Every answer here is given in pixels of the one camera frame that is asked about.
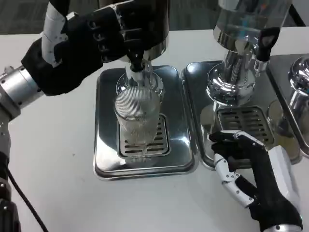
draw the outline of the stainless steel drip tray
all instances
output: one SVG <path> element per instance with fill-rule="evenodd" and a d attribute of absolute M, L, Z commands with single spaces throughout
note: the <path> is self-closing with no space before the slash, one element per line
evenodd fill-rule
<path fill-rule="evenodd" d="M 241 107 L 222 106 L 214 103 L 206 92 L 208 73 L 219 63 L 221 61 L 196 62 L 189 64 L 182 72 L 183 85 L 197 131 L 201 161 L 213 170 L 214 154 L 211 149 L 212 143 L 208 139 L 210 133 L 220 130 L 243 130 L 261 140 L 268 148 L 283 145 L 290 160 L 293 163 L 298 162 L 299 144 L 294 135 L 284 137 L 271 125 L 272 118 L 268 107 L 278 98 L 268 76 L 263 73 L 256 78 L 254 94 L 247 104 Z M 248 162 L 241 166 L 249 167 Z"/>
<path fill-rule="evenodd" d="M 182 80 L 171 66 L 153 69 L 166 93 L 157 137 L 146 147 L 131 146 L 122 139 L 113 110 L 116 83 L 125 69 L 105 70 L 98 78 L 94 171 L 103 179 L 183 174 L 196 167 L 197 145 Z"/>

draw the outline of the robotic arm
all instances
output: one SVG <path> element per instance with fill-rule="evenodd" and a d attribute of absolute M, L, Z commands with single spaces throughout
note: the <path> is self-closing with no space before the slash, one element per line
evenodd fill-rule
<path fill-rule="evenodd" d="M 88 15 L 67 16 L 69 0 L 50 0 L 42 37 L 31 45 L 22 66 L 0 75 L 0 231 L 21 230 L 8 183 L 8 123 L 41 95 L 74 90 L 104 63 L 125 55 L 132 64 L 141 63 L 143 52 L 165 39 L 164 33 L 149 29 L 154 1 L 116 2 Z"/>
<path fill-rule="evenodd" d="M 301 232 L 299 195 L 286 151 L 264 144 L 243 131 L 210 135 L 215 169 L 223 186 L 260 223 L 261 232 Z M 251 162 L 256 187 L 236 173 L 237 160 Z"/>

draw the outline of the white robotic hand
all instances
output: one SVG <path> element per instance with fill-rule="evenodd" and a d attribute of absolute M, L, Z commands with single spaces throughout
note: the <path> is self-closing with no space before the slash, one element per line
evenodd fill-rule
<path fill-rule="evenodd" d="M 298 190 L 290 160 L 281 146 L 267 150 L 262 142 L 239 130 L 219 131 L 209 139 L 215 142 L 215 169 L 223 186 L 250 209 L 261 232 L 302 231 Z M 237 163 L 243 160 L 251 164 L 256 187 L 235 172 Z"/>

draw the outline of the drip tray grate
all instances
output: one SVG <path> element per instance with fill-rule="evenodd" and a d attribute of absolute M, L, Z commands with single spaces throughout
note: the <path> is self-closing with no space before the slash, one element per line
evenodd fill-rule
<path fill-rule="evenodd" d="M 261 108 L 222 108 L 216 113 L 222 130 L 245 131 L 266 146 L 275 142 L 274 135 Z"/>
<path fill-rule="evenodd" d="M 169 153 L 169 139 L 166 127 L 166 120 L 160 115 L 158 122 L 158 131 L 154 141 L 147 146 L 137 146 L 128 144 L 127 140 L 119 134 L 119 152 L 121 158 L 149 158 L 165 156 Z"/>

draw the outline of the white tabletop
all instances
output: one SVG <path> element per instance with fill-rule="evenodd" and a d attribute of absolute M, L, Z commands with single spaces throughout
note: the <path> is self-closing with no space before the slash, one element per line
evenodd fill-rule
<path fill-rule="evenodd" d="M 308 28 L 285 28 L 273 55 L 309 53 Z M 17 67 L 38 35 L 0 36 L 0 69 Z M 225 50 L 211 30 L 171 31 L 168 50 L 153 62 L 181 71 L 187 64 L 219 60 Z M 123 67 L 115 61 L 103 69 Z M 96 80 L 73 92 L 41 97 L 10 123 L 10 169 L 51 232 L 258 232 L 248 209 L 223 189 L 203 165 L 188 175 L 104 182 L 93 174 Z M 309 160 L 293 170 L 302 198 L 304 231 L 309 230 Z M 250 171 L 245 171 L 250 180 Z M 13 190 L 25 232 L 40 232 Z"/>

